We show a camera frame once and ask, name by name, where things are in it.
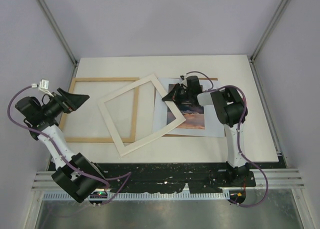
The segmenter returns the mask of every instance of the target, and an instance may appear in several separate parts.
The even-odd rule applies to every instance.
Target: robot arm
[[[240,121],[244,112],[244,101],[235,88],[226,87],[222,90],[202,92],[197,76],[188,76],[182,83],[175,87],[162,98],[163,101],[173,101],[177,105],[188,104],[193,106],[213,105],[217,118],[224,125],[228,147],[226,162],[226,181],[229,183],[241,183],[249,175],[249,165],[238,150],[238,126],[239,146],[244,152],[244,122],[248,114]]]
[[[198,103],[200,106],[213,105],[216,115],[221,124],[224,125],[226,142],[228,147],[227,163],[233,168],[244,166],[247,161],[239,154],[237,128],[240,123],[240,148],[244,150],[244,122],[239,122],[244,111],[244,102],[238,91],[234,88],[225,88],[213,92],[204,92],[198,94]]]
[[[50,151],[56,167],[52,179],[78,203],[81,203],[96,188],[101,188],[108,182],[96,163],[88,161],[81,153],[74,154],[69,150],[64,134],[58,128],[55,120],[62,112],[69,114],[77,110],[89,96],[71,94],[61,88],[57,91],[60,95],[45,91],[49,95],[47,104],[41,105],[35,97],[27,96],[20,99],[15,108],[25,116],[24,122],[31,136],[44,143]],[[80,175],[73,179],[74,172]]]

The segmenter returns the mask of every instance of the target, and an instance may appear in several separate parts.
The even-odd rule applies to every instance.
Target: light wood frame
[[[166,91],[166,89],[162,86],[162,84],[160,83],[160,81],[158,80],[156,75],[151,74],[151,75],[148,75],[144,78],[141,78],[140,80],[135,81],[135,82],[133,82],[133,83],[117,90],[117,91],[113,91],[98,100],[98,107],[100,109],[102,117],[105,121],[106,126],[108,127],[110,135],[112,136],[114,144],[116,146],[116,149],[118,150],[121,157],[137,150],[138,148],[140,148],[140,147],[142,147],[142,146],[144,146],[144,145],[146,145],[146,144],[148,144],[148,143],[150,143],[160,137],[162,137],[163,135],[172,131],[173,129],[175,129],[177,126],[179,126],[181,123],[183,123],[186,120],[184,115],[182,115],[182,113],[180,112],[180,110],[178,109],[178,107],[176,106],[176,104],[173,101],[165,101],[164,103],[170,108],[171,112],[173,113],[173,115],[175,117],[175,120],[173,120],[168,125],[161,128],[157,132],[154,132],[154,133],[152,133],[152,134],[150,134],[150,135],[148,135],[138,141],[131,143],[130,145],[125,146],[124,141],[121,139],[121,137],[118,133],[118,130],[117,130],[112,118],[111,118],[111,115],[106,108],[105,102],[110,101],[110,100],[120,96],[121,94],[124,94],[124,93],[126,93],[136,87],[139,87],[145,83],[148,83],[148,82],[152,82],[152,84],[154,85],[154,87],[156,88],[156,90],[159,92],[159,94],[162,97],[164,97],[168,93]]]
[[[135,82],[139,77],[75,77],[72,79],[69,93],[73,93],[77,82]],[[134,143],[136,141],[136,126],[137,126],[137,113],[138,113],[138,99],[139,87],[133,89],[133,108],[132,108],[132,121],[130,137],[121,138],[124,143]],[[63,130],[67,120],[66,113],[62,114],[60,121],[60,129]],[[112,137],[66,137],[67,143],[113,143]]]

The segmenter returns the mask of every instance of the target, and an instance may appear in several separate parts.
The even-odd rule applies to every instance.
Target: gray wall
[[[292,0],[257,59],[288,162],[320,218],[320,3]]]
[[[280,0],[46,0],[81,57],[251,54]]]
[[[12,96],[41,78],[49,88],[68,88],[73,69],[35,0],[0,0],[0,227],[20,229],[37,170],[45,169],[47,149],[7,118]],[[40,94],[36,89],[27,95]],[[13,109],[18,121],[23,117]]]

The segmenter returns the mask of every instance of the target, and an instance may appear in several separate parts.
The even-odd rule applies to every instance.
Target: landscape photo
[[[175,84],[169,84],[170,92]],[[203,106],[190,106],[188,103],[177,106],[185,118],[185,122],[177,126],[181,129],[205,129],[205,110]],[[175,118],[171,110],[168,108],[166,116],[166,124],[171,123]]]

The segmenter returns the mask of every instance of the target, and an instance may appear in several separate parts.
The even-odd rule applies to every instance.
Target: workbench
[[[154,73],[159,78],[179,78],[190,71],[203,72],[210,78],[218,78],[221,85],[235,85],[243,90],[248,107],[244,124],[245,154],[254,162],[277,162],[273,138],[246,55],[81,58],[75,77],[143,78]],[[110,136],[97,100],[129,83],[77,82],[73,93],[88,94],[90,99],[68,115],[64,135]],[[133,91],[129,91],[107,104],[122,137],[130,134],[133,95]],[[154,100],[155,89],[151,83],[139,87],[136,140],[152,133]],[[73,152],[82,153],[96,163],[221,163],[227,161],[228,156],[225,137],[163,136],[123,157],[120,157],[113,143],[68,144]]]

